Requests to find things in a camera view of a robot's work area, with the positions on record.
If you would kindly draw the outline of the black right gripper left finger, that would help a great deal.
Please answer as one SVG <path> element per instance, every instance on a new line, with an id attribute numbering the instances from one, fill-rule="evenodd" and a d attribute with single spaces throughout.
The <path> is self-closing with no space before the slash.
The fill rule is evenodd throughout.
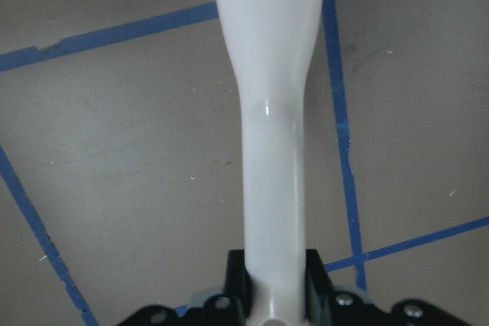
<path id="1" fill-rule="evenodd" d="M 254 283 L 245 266 L 245 251 L 228 252 L 223 297 L 223 308 L 232 325 L 251 325 L 251 316 L 255 306 Z"/>

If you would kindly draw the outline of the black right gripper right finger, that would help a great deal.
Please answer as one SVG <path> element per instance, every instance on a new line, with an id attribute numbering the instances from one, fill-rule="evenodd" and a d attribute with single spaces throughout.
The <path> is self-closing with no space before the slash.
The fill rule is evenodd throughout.
<path id="1" fill-rule="evenodd" d="M 309 325 L 333 325 L 330 298 L 334 293 L 331 279 L 318 250 L 306 250 L 305 268 L 305 316 Z"/>

